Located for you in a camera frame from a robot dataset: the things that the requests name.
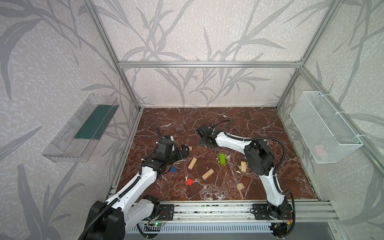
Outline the green block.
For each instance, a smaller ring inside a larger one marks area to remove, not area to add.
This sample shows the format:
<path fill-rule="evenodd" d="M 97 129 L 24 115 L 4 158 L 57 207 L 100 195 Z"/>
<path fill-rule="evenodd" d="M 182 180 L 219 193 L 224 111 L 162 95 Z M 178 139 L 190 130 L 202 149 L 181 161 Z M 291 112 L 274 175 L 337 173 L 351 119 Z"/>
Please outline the green block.
<path fill-rule="evenodd" d="M 219 155 L 219 160 L 220 160 L 220 165 L 225 166 L 226 165 L 226 157 L 225 154 L 220 154 Z"/>

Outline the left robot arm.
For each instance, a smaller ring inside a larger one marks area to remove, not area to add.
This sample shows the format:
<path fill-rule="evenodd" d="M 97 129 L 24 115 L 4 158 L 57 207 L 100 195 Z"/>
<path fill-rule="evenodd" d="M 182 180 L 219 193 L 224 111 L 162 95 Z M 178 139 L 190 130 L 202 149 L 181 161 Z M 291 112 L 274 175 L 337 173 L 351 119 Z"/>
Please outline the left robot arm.
<path fill-rule="evenodd" d="M 126 232 L 145 218 L 159 214 L 159 200 L 139 197 L 161 176 L 168 166 L 189 156 L 186 145 L 176 147 L 171 136 L 160 138 L 156 147 L 139 164 L 138 173 L 105 202 L 90 208 L 80 240 L 122 240 Z"/>

